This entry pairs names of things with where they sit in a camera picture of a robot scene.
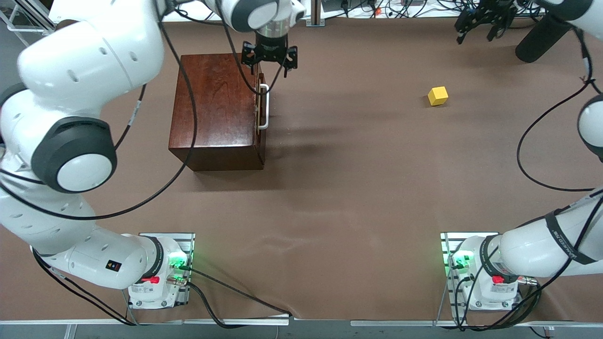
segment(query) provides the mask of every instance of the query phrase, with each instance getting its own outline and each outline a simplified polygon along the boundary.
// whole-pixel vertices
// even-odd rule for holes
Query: wooden cabinet
[[[264,167],[265,97],[245,85],[231,54],[183,55],[197,106],[197,140],[188,167],[193,171],[261,170]],[[242,66],[258,92],[264,81],[259,65],[254,74]],[[182,72],[178,75],[169,150],[183,162],[193,137],[192,105]]]

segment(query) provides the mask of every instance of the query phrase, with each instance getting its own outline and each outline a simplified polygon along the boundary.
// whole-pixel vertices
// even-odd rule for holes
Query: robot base
[[[446,232],[441,233],[440,241],[444,259],[444,268],[447,276],[447,292],[449,294],[450,307],[453,317],[456,317],[458,308],[459,317],[463,317],[465,307],[469,303],[471,311],[510,311],[514,305],[521,301],[521,296],[517,289],[517,282],[513,284],[493,284],[491,277],[482,270],[478,276],[478,281],[473,287],[470,300],[469,293],[473,281],[467,281],[461,284],[461,287],[455,291],[459,281],[466,277],[476,276],[476,272],[481,266],[479,260],[479,246],[481,237],[497,235],[496,232]],[[462,269],[450,269],[451,267],[462,264]]]
[[[139,235],[156,237],[164,249],[161,269],[156,274],[157,284],[150,281],[128,287],[132,309],[162,309],[172,308],[188,303],[189,288],[186,281],[189,271],[179,270],[172,265],[192,265],[192,253],[195,244],[194,233],[140,233]]]

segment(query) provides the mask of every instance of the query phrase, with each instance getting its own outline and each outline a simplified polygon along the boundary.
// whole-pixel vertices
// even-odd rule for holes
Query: white drawer handle
[[[264,88],[266,90],[266,123],[258,126],[257,129],[265,130],[268,128],[268,117],[270,116],[270,86],[267,84],[260,84],[260,88]]]

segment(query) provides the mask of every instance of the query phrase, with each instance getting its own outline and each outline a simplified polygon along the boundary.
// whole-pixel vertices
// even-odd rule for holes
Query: black square label
[[[108,270],[111,270],[111,271],[119,272],[119,269],[121,268],[121,263],[113,261],[113,260],[109,260],[107,262],[107,266],[105,266],[105,268]]]

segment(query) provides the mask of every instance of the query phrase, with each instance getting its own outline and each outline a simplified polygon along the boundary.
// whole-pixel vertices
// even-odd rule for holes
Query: black cylinder
[[[547,14],[517,45],[515,55],[523,62],[534,62],[553,47],[571,27],[567,22]]]

